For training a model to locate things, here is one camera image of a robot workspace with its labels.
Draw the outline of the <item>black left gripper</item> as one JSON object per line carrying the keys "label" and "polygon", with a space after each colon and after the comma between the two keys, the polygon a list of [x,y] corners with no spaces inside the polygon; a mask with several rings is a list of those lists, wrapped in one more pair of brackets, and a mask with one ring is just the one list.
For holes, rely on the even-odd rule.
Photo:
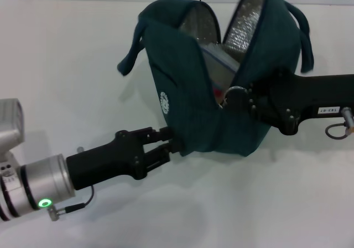
{"label": "black left gripper", "polygon": [[[173,136],[170,127],[158,131],[152,127],[130,132],[122,130],[110,143],[67,157],[66,165],[74,189],[81,190],[120,175],[135,180],[145,178],[147,172],[170,162],[170,154],[184,149],[182,141],[172,139]],[[168,142],[144,153],[144,144],[158,141]]]}

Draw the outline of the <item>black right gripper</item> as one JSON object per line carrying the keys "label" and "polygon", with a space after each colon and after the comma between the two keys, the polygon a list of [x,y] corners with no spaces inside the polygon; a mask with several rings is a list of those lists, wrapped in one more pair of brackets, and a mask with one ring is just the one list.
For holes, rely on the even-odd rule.
{"label": "black right gripper", "polygon": [[353,75],[298,76],[279,69],[252,89],[233,86],[222,107],[235,113],[255,112],[256,119],[295,135],[309,119],[342,117],[346,135],[353,134]]}

